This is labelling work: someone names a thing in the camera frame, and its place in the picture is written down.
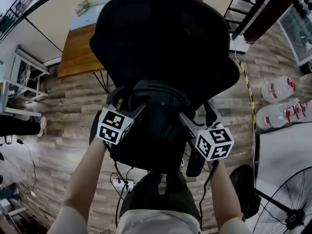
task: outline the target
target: plastic bottle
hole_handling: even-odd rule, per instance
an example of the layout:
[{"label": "plastic bottle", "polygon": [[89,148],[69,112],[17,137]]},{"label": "plastic bottle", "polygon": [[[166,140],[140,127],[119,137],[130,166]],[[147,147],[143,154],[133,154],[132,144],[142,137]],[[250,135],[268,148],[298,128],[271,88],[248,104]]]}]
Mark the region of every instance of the plastic bottle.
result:
[{"label": "plastic bottle", "polygon": [[288,76],[276,78],[261,88],[262,96],[268,103],[278,103],[291,96],[294,91],[295,83]]},{"label": "plastic bottle", "polygon": [[290,102],[267,105],[260,108],[256,114],[257,126],[262,130],[279,128],[296,118],[295,107]]}]

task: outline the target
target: black pants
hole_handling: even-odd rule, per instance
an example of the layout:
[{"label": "black pants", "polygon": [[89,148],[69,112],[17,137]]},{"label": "black pants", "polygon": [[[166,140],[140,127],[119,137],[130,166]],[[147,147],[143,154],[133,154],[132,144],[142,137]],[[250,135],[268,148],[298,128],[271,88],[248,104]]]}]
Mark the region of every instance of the black pants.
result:
[{"label": "black pants", "polygon": [[164,195],[159,195],[158,185],[161,174],[147,174],[125,197],[120,216],[128,210],[149,209],[186,213],[200,220],[192,193],[186,185],[181,172],[167,175],[167,188]]},{"label": "black pants", "polygon": [[30,122],[11,116],[0,115],[0,137],[9,135],[37,135],[40,132],[39,122]]}]

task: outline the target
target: electric fan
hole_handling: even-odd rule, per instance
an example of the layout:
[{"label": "electric fan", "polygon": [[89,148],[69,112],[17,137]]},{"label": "electric fan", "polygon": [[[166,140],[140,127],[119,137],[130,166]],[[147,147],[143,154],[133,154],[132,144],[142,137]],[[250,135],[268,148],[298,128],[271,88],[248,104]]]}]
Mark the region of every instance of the electric fan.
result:
[{"label": "electric fan", "polygon": [[266,199],[269,202],[259,216],[254,233],[302,233],[312,219],[312,167],[290,177],[271,199]]}]

